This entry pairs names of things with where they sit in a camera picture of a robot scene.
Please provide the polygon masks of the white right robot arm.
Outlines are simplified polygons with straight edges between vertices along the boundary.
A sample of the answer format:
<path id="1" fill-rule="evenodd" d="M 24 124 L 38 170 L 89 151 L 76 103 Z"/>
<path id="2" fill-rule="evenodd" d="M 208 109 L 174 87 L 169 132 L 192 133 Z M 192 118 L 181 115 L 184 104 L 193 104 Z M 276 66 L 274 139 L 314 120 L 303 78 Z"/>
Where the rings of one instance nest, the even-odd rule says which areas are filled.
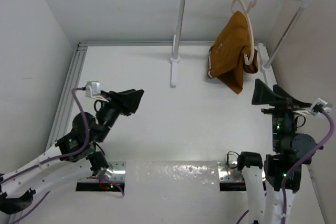
<path id="1" fill-rule="evenodd" d="M 241 152 L 237 170 L 245 182 L 248 223 L 286 223 L 290 204 L 300 189 L 302 165 L 310 164 L 317 150 L 312 136 L 297 132 L 297 118 L 311 112 L 312 103 L 302 102 L 279 85 L 269 88 L 255 80 L 252 105 L 271 115 L 273 154 L 262 158 L 259 153 Z"/>

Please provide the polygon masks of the wooden clothes hanger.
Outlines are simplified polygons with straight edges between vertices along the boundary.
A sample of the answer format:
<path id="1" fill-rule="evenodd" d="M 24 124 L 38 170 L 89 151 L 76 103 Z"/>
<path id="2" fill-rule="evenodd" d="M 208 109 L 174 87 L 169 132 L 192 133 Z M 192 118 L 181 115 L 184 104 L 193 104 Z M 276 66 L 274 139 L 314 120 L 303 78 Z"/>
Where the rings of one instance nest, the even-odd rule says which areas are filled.
<path id="1" fill-rule="evenodd" d="M 249 41 L 250 41 L 250 54 L 247 55 L 246 53 L 244 53 L 244 63 L 249 66 L 249 65 L 252 64 L 252 62 L 254 60 L 254 56 L 255 56 L 254 33 L 253 33 L 253 28 L 252 28 L 250 17 L 249 17 L 249 12 L 252 8 L 255 7 L 258 0 L 253 0 L 253 1 L 249 2 L 248 6 L 245 6 L 245 3 L 244 3 L 243 0 L 233 0 L 232 4 L 231 4 L 231 11 L 232 11 L 233 14 L 236 13 L 236 11 L 234 9 L 234 6 L 235 6 L 236 2 L 238 2 L 239 5 L 241 6 L 241 8 L 243 9 L 243 14 L 246 18 Z"/>

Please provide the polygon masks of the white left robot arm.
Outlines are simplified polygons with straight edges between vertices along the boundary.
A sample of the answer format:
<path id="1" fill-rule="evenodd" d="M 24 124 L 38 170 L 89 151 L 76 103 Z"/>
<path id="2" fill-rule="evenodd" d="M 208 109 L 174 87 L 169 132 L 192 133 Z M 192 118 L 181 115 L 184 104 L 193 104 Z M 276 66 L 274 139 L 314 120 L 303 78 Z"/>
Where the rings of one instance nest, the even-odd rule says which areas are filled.
<path id="1" fill-rule="evenodd" d="M 21 212 L 39 194 L 108 170 L 109 163 L 96 146 L 106 139 L 119 116 L 131 116 L 137 111 L 144 90 L 100 91 L 95 101 L 100 107 L 95 108 L 95 115 L 83 110 L 77 91 L 74 88 L 71 93 L 80 112 L 70 132 L 26 165 L 1 175 L 1 212 Z"/>

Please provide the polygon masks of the brown trousers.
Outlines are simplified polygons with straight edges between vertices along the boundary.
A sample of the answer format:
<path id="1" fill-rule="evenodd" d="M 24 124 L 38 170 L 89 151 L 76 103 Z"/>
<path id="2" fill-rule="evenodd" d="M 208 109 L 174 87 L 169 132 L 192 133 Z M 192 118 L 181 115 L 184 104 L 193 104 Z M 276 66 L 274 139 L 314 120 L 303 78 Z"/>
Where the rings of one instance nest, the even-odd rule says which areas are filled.
<path id="1" fill-rule="evenodd" d="M 243 90 L 244 74 L 255 74 L 259 70 L 257 50 L 254 50 L 252 63 L 245 63 L 245 56 L 251 56 L 251 49 L 247 19 L 242 12 L 237 11 L 210 47 L 207 76 L 219 79 L 233 92 L 240 94 Z"/>

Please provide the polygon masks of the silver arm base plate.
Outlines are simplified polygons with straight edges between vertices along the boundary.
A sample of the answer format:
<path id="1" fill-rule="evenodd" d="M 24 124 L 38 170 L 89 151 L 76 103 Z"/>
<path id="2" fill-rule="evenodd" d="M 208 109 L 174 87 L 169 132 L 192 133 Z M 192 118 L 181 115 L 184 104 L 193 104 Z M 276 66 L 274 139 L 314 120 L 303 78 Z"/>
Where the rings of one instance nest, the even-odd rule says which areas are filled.
<path id="1" fill-rule="evenodd" d="M 262 167 L 245 165 L 240 171 L 236 161 L 222 161 L 217 163 L 217 168 L 221 192 L 246 192 L 247 189 L 250 191 L 262 188 L 266 194 L 266 178 Z"/>

